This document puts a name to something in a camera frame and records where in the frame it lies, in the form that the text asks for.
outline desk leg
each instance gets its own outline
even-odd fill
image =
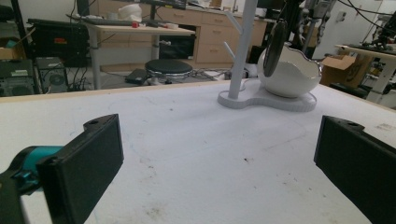
[[[366,100],[379,103],[381,99],[382,92],[384,91],[385,87],[388,85],[390,79],[392,78],[393,72],[396,69],[396,63],[391,59],[381,59],[381,63],[385,63],[384,70],[380,74],[378,81],[375,83],[373,88],[371,89],[369,95],[367,96]]]
[[[151,59],[159,59],[160,58],[160,36],[154,35],[152,40],[152,48],[151,48]]]
[[[101,77],[100,77],[100,64],[98,61],[98,37],[95,29],[90,28],[88,32],[90,35],[90,53],[92,58],[92,74],[93,74],[93,87],[95,90],[100,90],[102,88]]]

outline table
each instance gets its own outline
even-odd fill
[[[0,98],[0,171],[29,146],[58,146],[118,113],[124,164],[86,223],[370,223],[313,159],[323,115],[396,147],[396,113],[318,85],[308,113],[217,103],[229,81]],[[50,223],[42,192],[23,197]]]
[[[186,29],[166,29],[162,27],[138,27],[129,26],[104,26],[92,25],[84,22],[90,35],[90,47],[92,57],[93,86],[96,90],[101,89],[100,65],[116,63],[145,63],[151,59],[159,58],[160,35],[193,35],[194,31]],[[100,33],[122,34],[122,35],[153,35],[153,45],[151,48],[126,48],[113,49],[101,48],[98,42]]]
[[[381,72],[381,75],[378,78],[378,81],[375,83],[373,88],[370,90],[366,100],[379,103],[381,101],[382,92],[385,87],[388,85],[390,79],[393,76],[393,73],[396,70],[396,55],[391,55],[387,53],[376,52],[368,49],[356,49],[346,45],[336,45],[339,49],[344,49],[352,52],[356,52],[363,55],[369,55],[372,57],[380,58],[381,63],[385,63],[385,67]]]

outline black stool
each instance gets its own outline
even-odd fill
[[[145,64],[145,67],[148,76],[152,77],[151,85],[158,84],[158,77],[165,78],[165,84],[171,84],[172,79],[185,78],[192,71],[189,64],[172,59],[151,60]]]

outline black crate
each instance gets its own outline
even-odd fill
[[[35,57],[58,57],[66,67],[87,66],[88,30],[83,24],[29,19]]]

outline round stool seat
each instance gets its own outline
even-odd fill
[[[172,59],[151,60],[145,66],[148,74],[153,77],[183,78],[192,71],[189,64]]]

